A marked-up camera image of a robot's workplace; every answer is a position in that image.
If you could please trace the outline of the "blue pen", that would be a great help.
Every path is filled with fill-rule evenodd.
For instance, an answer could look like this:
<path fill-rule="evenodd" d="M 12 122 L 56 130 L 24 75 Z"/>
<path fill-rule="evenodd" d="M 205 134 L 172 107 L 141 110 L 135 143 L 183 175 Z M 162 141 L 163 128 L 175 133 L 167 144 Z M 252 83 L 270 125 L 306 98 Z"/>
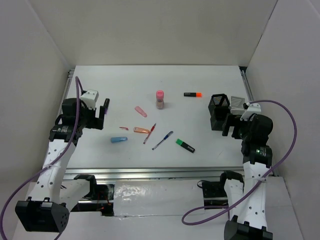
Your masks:
<path fill-rule="evenodd" d="M 170 137 L 174 132 L 170 131 L 168 134 L 165 135 L 165 137 L 157 144 L 155 145 L 152 150 L 154 151 L 159 145 L 161 145 L 168 137 Z"/>

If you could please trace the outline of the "green capped black highlighter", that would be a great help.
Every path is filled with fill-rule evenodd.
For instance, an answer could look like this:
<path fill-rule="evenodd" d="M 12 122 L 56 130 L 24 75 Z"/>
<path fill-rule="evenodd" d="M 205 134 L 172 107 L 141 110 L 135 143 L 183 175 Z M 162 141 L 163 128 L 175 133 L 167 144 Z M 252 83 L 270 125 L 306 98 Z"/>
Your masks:
<path fill-rule="evenodd" d="M 187 144 L 186 142 L 182 141 L 179 138 L 176 140 L 175 143 L 191 153 L 195 152 L 195 148 L 193 148 L 192 146 L 190 146 L 189 144 Z"/>

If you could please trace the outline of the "red pen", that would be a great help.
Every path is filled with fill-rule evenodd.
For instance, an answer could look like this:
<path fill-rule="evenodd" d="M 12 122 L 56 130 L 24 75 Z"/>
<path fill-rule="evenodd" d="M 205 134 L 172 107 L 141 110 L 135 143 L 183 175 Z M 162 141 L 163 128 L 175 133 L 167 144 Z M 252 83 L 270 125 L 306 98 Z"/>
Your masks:
<path fill-rule="evenodd" d="M 150 132 L 148 133 L 147 137 L 144 139 L 143 144 L 146 144 L 146 142 L 148 141 L 150 135 L 152 134 L 152 132 L 154 131 L 156 127 L 156 123 L 152 126 L 152 128 L 150 129 Z"/>

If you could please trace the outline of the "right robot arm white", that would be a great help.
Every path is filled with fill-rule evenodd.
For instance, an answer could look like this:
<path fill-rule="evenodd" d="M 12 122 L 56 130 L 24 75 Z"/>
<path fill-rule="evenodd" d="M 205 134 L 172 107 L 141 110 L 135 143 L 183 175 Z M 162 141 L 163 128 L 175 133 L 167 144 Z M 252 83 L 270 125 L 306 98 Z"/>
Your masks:
<path fill-rule="evenodd" d="M 266 220 L 266 191 L 268 170 L 272 166 L 272 149 L 267 145 L 273 130 L 273 121 L 253 113 L 246 120 L 238 115 L 226 117 L 222 134 L 227 136 L 233 127 L 232 137 L 240 139 L 244 175 L 225 171 L 220 176 L 218 190 L 227 196 L 228 221 L 224 227 L 226 240 L 271 240 Z"/>

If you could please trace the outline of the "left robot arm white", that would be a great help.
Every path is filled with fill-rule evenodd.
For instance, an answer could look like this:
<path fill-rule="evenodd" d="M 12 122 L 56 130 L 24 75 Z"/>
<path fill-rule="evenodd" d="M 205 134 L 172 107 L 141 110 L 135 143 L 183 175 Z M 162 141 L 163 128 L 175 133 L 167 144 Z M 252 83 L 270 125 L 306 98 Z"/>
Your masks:
<path fill-rule="evenodd" d="M 109 103 L 105 99 L 96 116 L 96 110 L 83 97 L 62 102 L 62 113 L 50 130 L 42 172 L 27 199 L 19 200 L 15 206 L 15 213 L 27 232 L 62 233 L 78 201 L 97 197 L 99 187 L 94 175 L 78 174 L 70 182 L 63 179 L 83 129 L 102 130 Z"/>

